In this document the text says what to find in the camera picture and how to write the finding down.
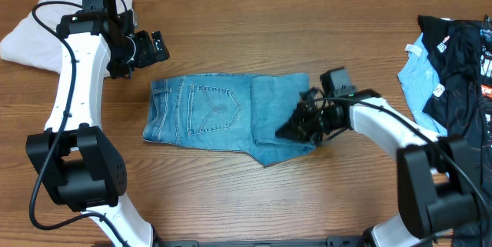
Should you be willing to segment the blue denim jeans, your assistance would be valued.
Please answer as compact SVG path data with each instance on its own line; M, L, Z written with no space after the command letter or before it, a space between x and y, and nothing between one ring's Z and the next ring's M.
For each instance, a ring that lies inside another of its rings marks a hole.
M275 133L291 117L309 85L305 73L204 73L153 81L143 139L246 152L263 166L307 155L315 150L314 144Z

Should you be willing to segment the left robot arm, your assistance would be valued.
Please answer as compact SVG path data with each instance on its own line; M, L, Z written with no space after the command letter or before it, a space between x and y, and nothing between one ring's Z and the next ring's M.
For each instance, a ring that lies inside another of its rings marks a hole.
M27 137L25 150L45 189L75 219L89 218L115 246L161 246L155 227L127 195L125 161L101 127L106 77L130 78L169 58L160 32L136 31L123 0L82 0L52 34L62 46L55 104L44 131Z

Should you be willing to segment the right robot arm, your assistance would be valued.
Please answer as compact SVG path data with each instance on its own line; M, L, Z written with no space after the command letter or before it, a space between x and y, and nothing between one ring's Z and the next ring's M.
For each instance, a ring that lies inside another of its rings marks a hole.
M431 246L438 239L491 244L491 211L459 135L443 137L393 109L372 89L357 90L345 68L321 75L321 88L301 93L276 135L320 145L350 129L392 156L398 214L362 235L328 239L330 246Z

